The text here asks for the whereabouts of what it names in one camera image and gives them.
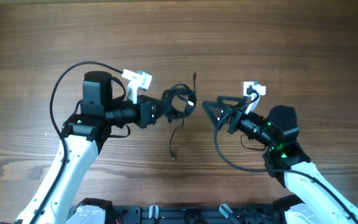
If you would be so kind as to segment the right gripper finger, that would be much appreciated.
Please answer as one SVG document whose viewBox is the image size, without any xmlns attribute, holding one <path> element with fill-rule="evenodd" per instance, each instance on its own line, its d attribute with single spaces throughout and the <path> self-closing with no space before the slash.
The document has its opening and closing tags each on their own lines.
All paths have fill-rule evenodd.
<svg viewBox="0 0 358 224">
<path fill-rule="evenodd" d="M 221 106 L 238 108 L 244 106 L 247 103 L 247 98 L 245 97 L 233 97 L 233 96 L 218 96 L 217 102 Z"/>
<path fill-rule="evenodd" d="M 202 106 L 215 127 L 226 124 L 232 112 L 231 105 L 220 102 L 204 101 Z"/>
</svg>

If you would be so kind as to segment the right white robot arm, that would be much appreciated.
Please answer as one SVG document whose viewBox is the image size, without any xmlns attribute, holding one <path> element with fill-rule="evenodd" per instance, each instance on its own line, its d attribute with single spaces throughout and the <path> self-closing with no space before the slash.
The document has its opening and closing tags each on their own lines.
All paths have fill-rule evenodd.
<svg viewBox="0 0 358 224">
<path fill-rule="evenodd" d="M 235 98 L 234 105 L 204 101 L 202 106 L 217 130 L 228 125 L 230 134 L 241 131 L 261 143 L 268 173 L 291 192 L 277 200 L 277 219 L 282 223 L 358 223 L 358 208 L 320 173 L 297 141 L 300 129 L 295 109 L 275 106 L 264 118 L 250 110 L 255 100 Z"/>
</svg>

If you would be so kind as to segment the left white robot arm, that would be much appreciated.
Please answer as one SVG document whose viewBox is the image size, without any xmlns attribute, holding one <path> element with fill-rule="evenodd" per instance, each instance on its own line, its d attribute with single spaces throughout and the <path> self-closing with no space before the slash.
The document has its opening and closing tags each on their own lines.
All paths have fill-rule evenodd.
<svg viewBox="0 0 358 224">
<path fill-rule="evenodd" d="M 152 76 L 144 71 L 123 70 L 128 85 L 123 95 L 114 98 L 112 86 L 122 82 L 108 72 L 92 71 L 83 80 L 83 98 L 75 112 L 64 122 L 58 152 L 41 186 L 16 223 L 120 223 L 112 202 L 86 198 L 73 209 L 79 186 L 99 156 L 104 143 L 112 137 L 111 128 L 140 128 L 155 124 L 170 106 L 145 95 Z"/>
</svg>

